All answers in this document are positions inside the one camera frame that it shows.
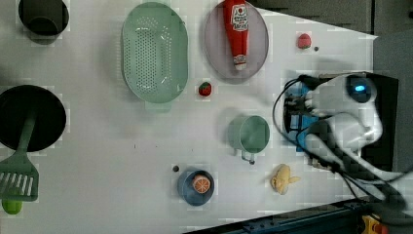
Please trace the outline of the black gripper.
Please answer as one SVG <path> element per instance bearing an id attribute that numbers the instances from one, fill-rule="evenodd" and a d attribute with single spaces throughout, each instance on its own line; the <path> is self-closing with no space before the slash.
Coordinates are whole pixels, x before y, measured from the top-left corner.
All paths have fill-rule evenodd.
<path id="1" fill-rule="evenodd" d="M 304 97 L 290 95 L 284 99 L 283 110 L 289 115 L 310 115 L 313 107 L 306 104 Z"/>

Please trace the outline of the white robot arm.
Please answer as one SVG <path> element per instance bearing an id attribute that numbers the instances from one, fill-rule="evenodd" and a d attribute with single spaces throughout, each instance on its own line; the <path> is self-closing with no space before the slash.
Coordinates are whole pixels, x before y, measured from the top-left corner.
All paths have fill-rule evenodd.
<path id="1" fill-rule="evenodd" d="M 384 127 L 375 104 L 375 84 L 363 74 L 330 79 L 301 75 L 308 88 L 300 97 L 288 97 L 284 109 L 317 120 L 301 130 L 294 142 L 308 156 L 348 179 L 374 200 L 404 209 L 412 204 L 412 172 L 380 170 L 357 155 L 382 136 Z"/>

